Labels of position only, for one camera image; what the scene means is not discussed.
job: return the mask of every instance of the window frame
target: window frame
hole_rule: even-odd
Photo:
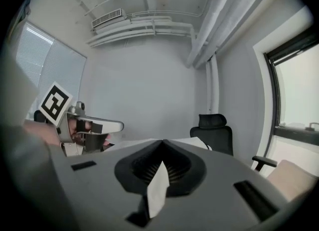
[[[278,76],[275,69],[277,65],[290,60],[291,58],[297,56],[303,51],[314,47],[317,44],[319,44],[319,37],[318,34],[315,32],[315,28],[311,26],[294,38],[288,40],[286,43],[275,48],[274,50],[269,51],[268,53],[264,53],[273,93],[272,127],[266,152],[270,147],[273,135],[319,146],[318,131],[312,131],[310,129],[307,129],[307,127],[305,130],[302,130],[279,125],[281,113],[281,98]]]

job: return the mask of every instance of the paper tag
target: paper tag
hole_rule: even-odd
[[[168,172],[162,161],[147,190],[150,218],[154,218],[163,208],[168,187]]]
[[[72,95],[64,90],[57,82],[54,82],[45,94],[39,106],[39,110],[55,126],[58,126],[71,100]]]

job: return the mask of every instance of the black office chair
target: black office chair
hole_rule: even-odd
[[[213,151],[233,155],[233,133],[221,114],[199,115],[198,127],[190,130],[191,137],[198,137]]]

